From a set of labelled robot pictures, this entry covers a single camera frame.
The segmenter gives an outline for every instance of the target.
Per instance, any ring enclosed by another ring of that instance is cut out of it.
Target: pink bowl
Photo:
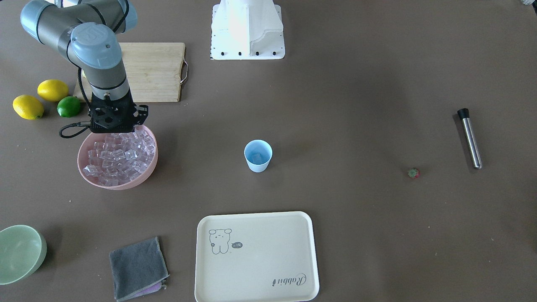
[[[153,173],[153,170],[155,170],[155,167],[157,166],[157,159],[158,159],[158,146],[157,146],[157,139],[155,138],[155,135],[151,130],[149,130],[148,127],[145,127],[144,125],[141,126],[143,130],[145,130],[149,136],[154,140],[155,142],[155,156],[153,157],[153,160],[149,163],[149,166],[147,169],[140,174],[137,178],[134,180],[126,183],[126,184],[120,184],[116,186],[103,186],[98,185],[94,182],[92,182],[83,172],[82,169],[88,165],[88,151],[93,149],[93,144],[96,141],[104,141],[104,137],[106,136],[106,133],[90,133],[88,137],[82,142],[82,145],[80,146],[80,149],[78,150],[78,171],[80,172],[80,175],[89,182],[90,184],[94,186],[98,186],[99,188],[108,189],[108,190],[126,190],[133,188],[141,183],[143,183],[150,175]]]

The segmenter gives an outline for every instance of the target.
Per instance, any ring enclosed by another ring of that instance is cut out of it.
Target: metal handle
[[[183,64],[186,66],[186,71],[185,71],[185,77],[181,79],[181,81],[179,82],[179,85],[183,85],[183,83],[186,81],[186,79],[188,78],[188,63],[186,62],[185,58],[183,58]]]

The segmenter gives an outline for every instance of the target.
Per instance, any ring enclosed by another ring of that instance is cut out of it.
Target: wooden cutting board
[[[122,42],[119,45],[134,103],[179,101],[184,43]],[[78,80],[76,83],[73,95],[84,101]],[[84,77],[82,85],[91,100],[90,83]]]

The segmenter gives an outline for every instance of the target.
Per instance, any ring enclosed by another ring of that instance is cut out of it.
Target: metal tube
[[[475,141],[474,130],[471,126],[469,111],[467,108],[463,108],[458,111],[458,114],[462,121],[462,126],[465,129],[466,140],[468,142],[468,148],[470,149],[470,155],[474,168],[481,169],[483,168],[483,163],[481,162],[481,156],[479,155],[479,149],[477,148],[477,143]]]

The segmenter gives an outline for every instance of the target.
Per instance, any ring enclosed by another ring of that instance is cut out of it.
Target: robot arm
[[[132,100],[115,37],[136,26],[136,11],[128,0],[81,0],[68,8],[31,0],[20,21],[37,41],[84,70],[92,88],[91,122],[86,125],[92,132],[132,132],[134,125],[143,124],[148,108]]]

